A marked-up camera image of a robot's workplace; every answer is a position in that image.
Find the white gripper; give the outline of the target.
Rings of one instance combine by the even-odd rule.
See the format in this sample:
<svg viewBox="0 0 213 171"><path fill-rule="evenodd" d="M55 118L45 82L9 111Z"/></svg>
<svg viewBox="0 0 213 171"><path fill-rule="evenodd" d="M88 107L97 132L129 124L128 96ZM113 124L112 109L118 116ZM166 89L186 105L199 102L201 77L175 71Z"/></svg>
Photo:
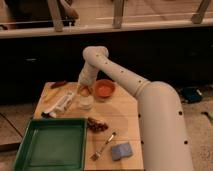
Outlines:
<svg viewBox="0 0 213 171"><path fill-rule="evenodd" d="M97 70L95 68L83 68L78 77L77 89L91 87L97 78Z"/></svg>

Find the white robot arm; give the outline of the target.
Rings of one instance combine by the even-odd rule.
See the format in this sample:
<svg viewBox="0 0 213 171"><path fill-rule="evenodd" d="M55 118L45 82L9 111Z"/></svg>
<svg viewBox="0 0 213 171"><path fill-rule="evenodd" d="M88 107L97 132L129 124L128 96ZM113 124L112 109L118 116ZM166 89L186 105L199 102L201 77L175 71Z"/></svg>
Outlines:
<svg viewBox="0 0 213 171"><path fill-rule="evenodd" d="M116 81L138 104L145 171L194 171L180 98L162 81L148 79L110 61L104 46L88 46L78 83L91 86L99 71Z"/></svg>

